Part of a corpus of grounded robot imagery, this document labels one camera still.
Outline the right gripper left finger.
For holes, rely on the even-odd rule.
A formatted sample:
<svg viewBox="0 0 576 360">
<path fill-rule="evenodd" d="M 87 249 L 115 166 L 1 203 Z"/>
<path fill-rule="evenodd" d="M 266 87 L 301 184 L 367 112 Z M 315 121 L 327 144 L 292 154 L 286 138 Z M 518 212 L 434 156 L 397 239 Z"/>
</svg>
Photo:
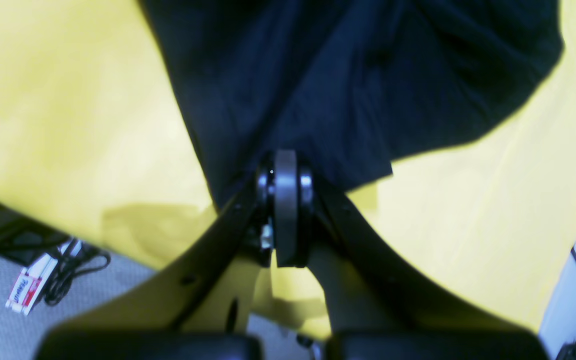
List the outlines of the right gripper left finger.
<svg viewBox="0 0 576 360">
<path fill-rule="evenodd" d="M 271 248 L 259 230 L 272 171 L 261 168 L 188 251 L 152 278 L 44 337 L 37 360 L 262 360 L 246 334 Z"/>
</svg>

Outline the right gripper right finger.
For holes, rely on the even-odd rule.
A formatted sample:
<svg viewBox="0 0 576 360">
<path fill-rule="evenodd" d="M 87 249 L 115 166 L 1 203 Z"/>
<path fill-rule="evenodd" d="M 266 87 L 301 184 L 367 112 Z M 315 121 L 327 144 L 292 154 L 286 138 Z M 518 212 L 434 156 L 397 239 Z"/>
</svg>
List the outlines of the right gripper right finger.
<svg viewBox="0 0 576 360">
<path fill-rule="evenodd" d="M 398 255 L 342 191 L 300 170 L 307 267 L 332 334 L 327 360 L 546 360 L 534 333 L 473 305 Z"/>
</svg>

